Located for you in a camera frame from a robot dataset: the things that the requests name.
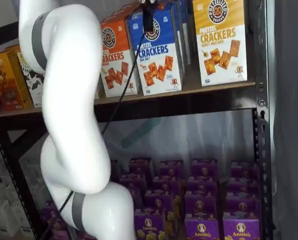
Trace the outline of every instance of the shelving unit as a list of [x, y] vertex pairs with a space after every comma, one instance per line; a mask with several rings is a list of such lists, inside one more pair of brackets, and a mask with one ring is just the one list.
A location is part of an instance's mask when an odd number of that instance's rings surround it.
[[[198, 63], [195, 61], [185, 75], [183, 91], [152, 96], [126, 96], [114, 121], [252, 110], [255, 161], [261, 170], [262, 239], [273, 240], [266, 0], [252, 1], [252, 4], [255, 7], [251, 14], [256, 22], [253, 23], [252, 34], [247, 38], [252, 42], [252, 64], [248, 60], [248, 65], [254, 66], [254, 74], [251, 74], [254, 77], [247, 82], [201, 88]], [[17, 26], [17, 23], [13, 23], [0, 28], [0, 44], [17, 37]], [[116, 97], [95, 101], [94, 111], [99, 122], [108, 121], [117, 101]], [[9, 130], [26, 132], [11, 142], [7, 133]], [[18, 160], [45, 133], [47, 130], [40, 108], [0, 112], [0, 152], [36, 239], [46, 226], [41, 223]]]

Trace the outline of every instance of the annie's logo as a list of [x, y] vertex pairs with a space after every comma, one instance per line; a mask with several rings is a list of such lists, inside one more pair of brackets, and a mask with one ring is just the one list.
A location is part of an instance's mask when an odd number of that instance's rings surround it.
[[153, 19], [153, 31], [145, 33], [145, 37], [149, 41], [155, 41], [160, 36], [160, 25], [158, 21]]
[[238, 223], [237, 225], [237, 231], [238, 232], [234, 232], [233, 236], [235, 237], [251, 237], [251, 234], [246, 232], [247, 231], [247, 227], [245, 226], [244, 223]]
[[116, 37], [115, 37], [115, 33], [114, 31], [109, 28], [106, 27], [103, 31], [102, 31], [102, 41], [103, 44], [107, 47], [107, 48], [113, 48], [116, 42]]
[[212, 0], [209, 5], [209, 19], [220, 24], [228, 15], [228, 4], [225, 0]]
[[205, 227], [204, 224], [199, 224], [198, 225], [198, 231], [199, 232], [194, 233], [195, 237], [209, 237], [209, 238], [211, 237], [211, 234], [206, 233], [207, 228]]

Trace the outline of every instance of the product packaging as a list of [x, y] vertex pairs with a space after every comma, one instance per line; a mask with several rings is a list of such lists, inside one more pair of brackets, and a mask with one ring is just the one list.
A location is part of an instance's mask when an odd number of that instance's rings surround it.
[[243, 0], [193, 0], [202, 86], [246, 81]]
[[[130, 12], [131, 9], [122, 10], [121, 13], [107, 17], [101, 22], [103, 41], [101, 77], [108, 98], [122, 95], [135, 59], [125, 23]], [[135, 67], [125, 94], [136, 95], [139, 93], [139, 88], [139, 73]]]
[[166, 222], [164, 211], [161, 208], [136, 209], [134, 224], [137, 240], [168, 240], [165, 233]]
[[175, 217], [173, 193], [162, 189], [148, 190], [144, 196], [144, 202], [148, 207], [164, 209], [166, 232], [169, 237], [175, 238], [178, 234], [178, 219]]
[[[153, 32], [145, 34], [137, 59], [143, 94], [182, 90], [183, 68], [173, 3], [160, 3], [153, 14]], [[134, 51], [143, 36], [143, 12], [128, 18]]]
[[4, 111], [32, 107], [17, 55], [12, 50], [0, 53], [0, 101]]
[[187, 239], [219, 240], [219, 224], [216, 213], [189, 213], [185, 217]]

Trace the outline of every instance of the snack box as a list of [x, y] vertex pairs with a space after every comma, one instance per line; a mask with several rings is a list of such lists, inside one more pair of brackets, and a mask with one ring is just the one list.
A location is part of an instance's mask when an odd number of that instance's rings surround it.
[[120, 177], [119, 183], [126, 188], [128, 187], [136, 187], [141, 190], [141, 194], [145, 194], [147, 191], [147, 182], [145, 180], [144, 174], [123, 174]]
[[162, 208], [165, 211], [166, 232], [174, 238], [178, 234], [178, 219], [175, 217], [174, 196], [171, 191], [156, 189], [148, 190], [144, 196], [146, 206]]
[[168, 240], [165, 234], [166, 222], [164, 211], [161, 208], [141, 208], [134, 213], [134, 225], [137, 240]]
[[246, 81], [244, 0], [193, 0], [202, 86]]
[[[125, 23], [131, 12], [131, 9], [122, 10], [101, 22], [103, 42], [101, 77], [108, 98], [122, 95], [131, 74], [135, 54]], [[139, 88], [140, 78], [135, 67], [125, 94], [137, 95]]]
[[174, 203], [175, 203], [175, 217], [178, 219], [181, 216], [184, 216], [183, 210], [183, 192], [181, 190], [180, 181], [177, 177], [162, 175], [155, 176], [153, 179], [152, 186], [155, 189], [163, 189], [172, 191], [174, 194]]
[[184, 198], [186, 214], [216, 212], [216, 197], [211, 192], [187, 191]]
[[12, 50], [0, 52], [0, 101], [4, 111], [32, 107], [17, 55]]
[[[160, 3], [153, 14], [153, 32], [144, 35], [137, 59], [143, 94], [154, 95], [182, 90], [183, 68], [173, 3]], [[143, 36], [143, 12], [128, 18], [134, 46]]]
[[218, 161], [214, 159], [193, 159], [191, 163], [193, 176], [218, 178]]
[[197, 212], [186, 214], [185, 229], [190, 240], [220, 240], [216, 213]]
[[43, 80], [44, 76], [34, 72], [29, 65], [25, 62], [19, 45], [14, 45], [8, 47], [7, 50], [12, 50], [16, 53], [18, 57], [18, 61], [24, 76], [24, 80], [29, 89], [29, 93], [31, 95], [31, 99], [34, 107], [41, 107], [42, 104], [42, 90], [43, 90]]
[[129, 161], [129, 171], [136, 174], [145, 174], [145, 179], [148, 184], [152, 183], [153, 179], [153, 162], [149, 157], [133, 157]]
[[237, 162], [231, 163], [231, 176], [234, 178], [247, 178], [252, 180], [260, 180], [259, 167], [252, 162]]

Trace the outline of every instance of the purple box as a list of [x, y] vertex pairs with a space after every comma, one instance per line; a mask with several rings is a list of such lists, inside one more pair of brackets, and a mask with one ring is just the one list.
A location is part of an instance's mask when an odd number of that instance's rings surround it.
[[215, 213], [197, 212], [185, 217], [187, 239], [220, 240], [219, 224]]
[[150, 185], [153, 179], [153, 162], [149, 157], [134, 157], [129, 161], [129, 171], [136, 174], [144, 174]]
[[120, 184], [125, 186], [126, 188], [139, 188], [141, 190], [141, 193], [144, 195], [147, 191], [147, 182], [145, 180], [144, 174], [135, 174], [135, 173], [129, 173], [121, 175]]
[[234, 178], [247, 178], [258, 181], [260, 179], [260, 171], [255, 163], [233, 161], [231, 163], [231, 176]]
[[175, 176], [155, 176], [153, 178], [152, 186], [155, 189], [170, 190], [174, 194], [175, 216], [180, 219], [184, 216], [183, 210], [183, 192], [181, 190], [180, 181]]
[[186, 214], [216, 212], [215, 196], [211, 192], [187, 191], [184, 198]]
[[144, 196], [144, 201], [148, 207], [164, 209], [166, 232], [170, 237], [175, 238], [178, 233], [178, 219], [175, 217], [173, 192], [162, 189], [148, 190]]
[[134, 209], [143, 208], [143, 200], [140, 189], [137, 187], [128, 187], [128, 190], [132, 195]]
[[136, 209], [134, 213], [134, 225], [137, 240], [159, 239], [167, 240], [165, 234], [165, 215], [161, 208]]
[[218, 161], [214, 159], [193, 159], [191, 174], [194, 176], [214, 177], [218, 179]]

